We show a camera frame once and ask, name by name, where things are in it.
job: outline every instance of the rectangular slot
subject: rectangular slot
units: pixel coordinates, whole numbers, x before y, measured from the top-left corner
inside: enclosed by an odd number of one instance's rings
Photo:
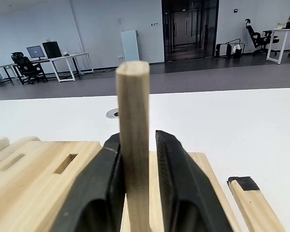
[[[8,170],[10,167],[12,167],[14,164],[16,164],[24,156],[25,156],[25,154],[20,154],[20,155],[16,156],[14,159],[11,160],[11,162],[4,165],[0,171],[4,172],[4,171]]]
[[[62,174],[77,155],[78,154],[69,154],[67,158],[61,163],[61,165],[59,165],[59,167],[54,171],[54,173]]]

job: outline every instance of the dark floor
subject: dark floor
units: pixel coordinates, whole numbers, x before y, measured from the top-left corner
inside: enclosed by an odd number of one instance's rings
[[[290,63],[290,58],[287,57],[288,51],[284,52],[281,64]],[[152,74],[159,73],[175,73],[183,71],[195,71],[206,69],[219,69],[231,67],[243,67],[250,65],[272,65],[276,64],[272,61],[266,61],[266,54],[258,54],[257,56],[243,55],[240,59],[228,58],[203,58],[177,62],[167,62],[166,64],[155,64],[150,66]]]
[[[267,65],[189,72],[173,69],[175,72],[159,73],[152,68],[152,73],[156,73],[150,76],[152,94],[290,87],[290,63],[277,65],[268,62]],[[0,100],[116,95],[115,72],[84,75],[77,77],[76,82],[59,83],[55,79],[24,86],[16,80],[14,82],[14,85],[7,83],[0,87]]]
[[[208,50],[210,50],[210,47],[213,47],[212,43],[210,45],[207,44],[207,49],[205,49],[204,47],[199,47],[199,45],[196,43],[175,45],[172,50],[170,50],[169,52],[167,51],[167,60],[181,61],[210,57],[212,55],[212,51],[208,52]]]

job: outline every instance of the wooden peg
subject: wooden peg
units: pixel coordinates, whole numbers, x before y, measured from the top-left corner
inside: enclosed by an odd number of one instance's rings
[[[116,87],[131,231],[149,232],[149,64],[122,63],[116,70]]]

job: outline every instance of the ceiling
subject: ceiling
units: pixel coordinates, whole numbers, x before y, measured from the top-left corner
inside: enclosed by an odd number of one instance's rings
[[[0,0],[0,16],[19,11],[47,0]]]

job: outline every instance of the computer monitor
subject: computer monitor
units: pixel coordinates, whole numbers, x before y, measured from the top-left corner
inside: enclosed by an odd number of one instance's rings
[[[41,58],[45,57],[41,46],[33,46],[33,47],[27,47],[27,50],[31,56],[31,58]]]

